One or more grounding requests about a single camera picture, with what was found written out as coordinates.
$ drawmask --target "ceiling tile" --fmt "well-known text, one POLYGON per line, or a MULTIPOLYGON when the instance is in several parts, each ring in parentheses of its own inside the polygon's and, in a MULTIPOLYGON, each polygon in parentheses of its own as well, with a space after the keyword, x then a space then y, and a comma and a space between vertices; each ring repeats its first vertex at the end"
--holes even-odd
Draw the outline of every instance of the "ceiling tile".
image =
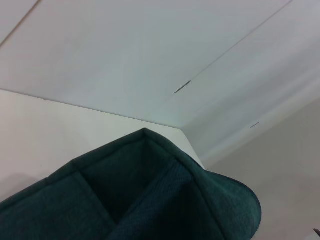
POLYGON ((37 0, 1 0, 0 1, 0 44, 18 25, 37 0))
POLYGON ((0 88, 141 119, 288 1, 44 0, 0 49, 0 88))

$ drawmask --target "wall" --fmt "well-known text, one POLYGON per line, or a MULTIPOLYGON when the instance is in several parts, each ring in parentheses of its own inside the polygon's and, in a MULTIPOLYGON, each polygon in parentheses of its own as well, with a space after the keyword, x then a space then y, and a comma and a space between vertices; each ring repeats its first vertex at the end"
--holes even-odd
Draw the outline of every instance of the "wall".
POLYGON ((301 240, 320 228, 320 100, 209 168, 243 182, 262 206, 256 240, 301 240))
POLYGON ((142 128, 165 136, 199 162, 179 129, 0 90, 0 202, 70 160, 142 128))

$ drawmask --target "white ceiling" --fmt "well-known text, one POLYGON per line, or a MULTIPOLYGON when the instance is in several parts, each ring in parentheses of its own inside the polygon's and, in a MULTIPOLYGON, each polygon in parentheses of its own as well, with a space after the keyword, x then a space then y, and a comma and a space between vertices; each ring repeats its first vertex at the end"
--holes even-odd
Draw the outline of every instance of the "white ceiling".
POLYGON ((316 95, 319 7, 42 0, 0 48, 0 88, 181 128, 207 160, 316 95))
POLYGON ((37 0, 0 1, 0 44, 35 5, 37 0))

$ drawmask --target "green fabric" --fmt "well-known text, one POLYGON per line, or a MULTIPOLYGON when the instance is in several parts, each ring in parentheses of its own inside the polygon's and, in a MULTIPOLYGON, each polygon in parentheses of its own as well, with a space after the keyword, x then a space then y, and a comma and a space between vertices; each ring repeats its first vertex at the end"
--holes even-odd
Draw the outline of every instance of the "green fabric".
POLYGON ((244 184, 142 129, 0 203, 0 239, 248 240, 261 214, 244 184))

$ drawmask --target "ceiling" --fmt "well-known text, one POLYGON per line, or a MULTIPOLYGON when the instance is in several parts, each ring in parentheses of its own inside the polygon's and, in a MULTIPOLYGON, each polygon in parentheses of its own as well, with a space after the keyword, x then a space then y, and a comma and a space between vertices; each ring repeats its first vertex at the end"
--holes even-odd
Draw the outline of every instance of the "ceiling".
POLYGON ((0 3, 1 89, 180 128, 203 161, 319 95, 317 0, 41 0, 7 37, 34 4, 0 3))

